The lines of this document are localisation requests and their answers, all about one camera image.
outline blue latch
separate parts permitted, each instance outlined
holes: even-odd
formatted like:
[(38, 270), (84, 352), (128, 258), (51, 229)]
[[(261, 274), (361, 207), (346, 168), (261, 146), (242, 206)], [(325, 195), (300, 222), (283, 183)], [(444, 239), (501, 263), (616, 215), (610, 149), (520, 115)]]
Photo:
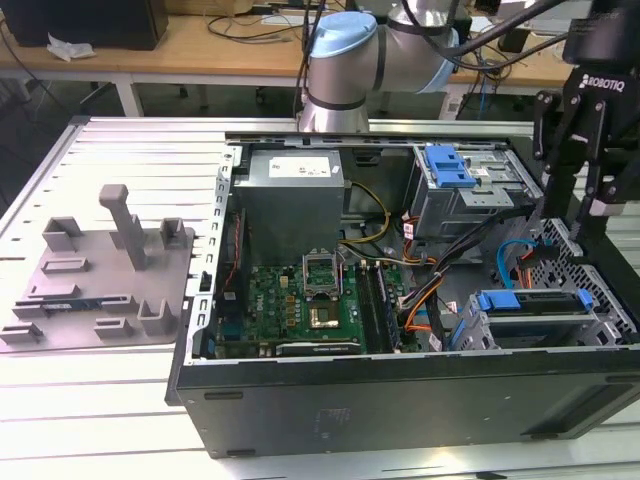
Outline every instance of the blue latch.
[(482, 290), (476, 295), (480, 309), (490, 310), (518, 310), (521, 307), (516, 294), (512, 290)]
[(584, 305), (584, 308), (587, 310), (587, 312), (593, 310), (593, 297), (588, 290), (585, 290), (584, 288), (578, 290), (578, 298)]
[(451, 145), (425, 147), (425, 157), (438, 187), (473, 188), (477, 185), (475, 178), (467, 172), (464, 159)]

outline white paper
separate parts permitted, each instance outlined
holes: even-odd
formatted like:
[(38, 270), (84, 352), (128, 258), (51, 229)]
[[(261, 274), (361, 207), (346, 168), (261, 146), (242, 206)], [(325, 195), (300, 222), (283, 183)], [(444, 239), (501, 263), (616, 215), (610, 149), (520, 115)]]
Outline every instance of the white paper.
[(331, 178), (329, 157), (273, 157), (271, 178)]
[(471, 17), (471, 31), (482, 32), (485, 28), (492, 27), (493, 23), (487, 17)]
[(93, 47), (88, 43), (68, 43), (58, 40), (49, 34), (49, 50), (56, 57), (61, 58), (65, 62), (70, 62), (72, 58), (94, 57)]

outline orange wire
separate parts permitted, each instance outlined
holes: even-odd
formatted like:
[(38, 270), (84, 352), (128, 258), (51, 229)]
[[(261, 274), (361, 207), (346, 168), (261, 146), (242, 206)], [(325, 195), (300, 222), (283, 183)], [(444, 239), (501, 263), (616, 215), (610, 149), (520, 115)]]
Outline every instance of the orange wire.
[(413, 307), (413, 310), (411, 310), (411, 313), (409, 314), (409, 317), (407, 318), (407, 322), (404, 324), (404, 328), (407, 331), (411, 331), (411, 330), (429, 330), (431, 331), (431, 327), (427, 327), (426, 325), (412, 325), (411, 323), (413, 322), (414, 317), (416, 316), (416, 313), (418, 312), (418, 310), (420, 309), (420, 306), (427, 301), (427, 299), (433, 295), (433, 292), (435, 292), (438, 287), (442, 285), (442, 280), (438, 280), (438, 283), (436, 283), (433, 287), (431, 287), (431, 289), (424, 294), (424, 296), (420, 299), (420, 301), (418, 303), (416, 303), (415, 307)]

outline motherboard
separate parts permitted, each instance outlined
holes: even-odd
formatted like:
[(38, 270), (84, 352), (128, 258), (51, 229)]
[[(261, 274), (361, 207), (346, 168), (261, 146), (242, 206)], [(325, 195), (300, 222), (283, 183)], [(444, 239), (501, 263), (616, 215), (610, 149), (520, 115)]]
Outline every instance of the motherboard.
[[(329, 292), (333, 285), (337, 290)], [(224, 320), (216, 351), (224, 346), (225, 356), (245, 358), (312, 355), (322, 345), (340, 345), (344, 353), (391, 351), (399, 343), (395, 308), (404, 294), (393, 266), (254, 266), (246, 313)]]

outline gray post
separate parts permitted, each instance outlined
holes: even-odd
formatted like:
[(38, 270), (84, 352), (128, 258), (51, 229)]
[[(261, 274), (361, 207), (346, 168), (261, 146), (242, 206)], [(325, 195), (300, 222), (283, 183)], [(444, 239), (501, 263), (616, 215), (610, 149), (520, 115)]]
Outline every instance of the gray post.
[(147, 256), (144, 253), (144, 232), (134, 223), (127, 208), (129, 190), (126, 185), (104, 185), (100, 191), (100, 205), (108, 208), (118, 229), (120, 240), (127, 250), (134, 270), (144, 270)]

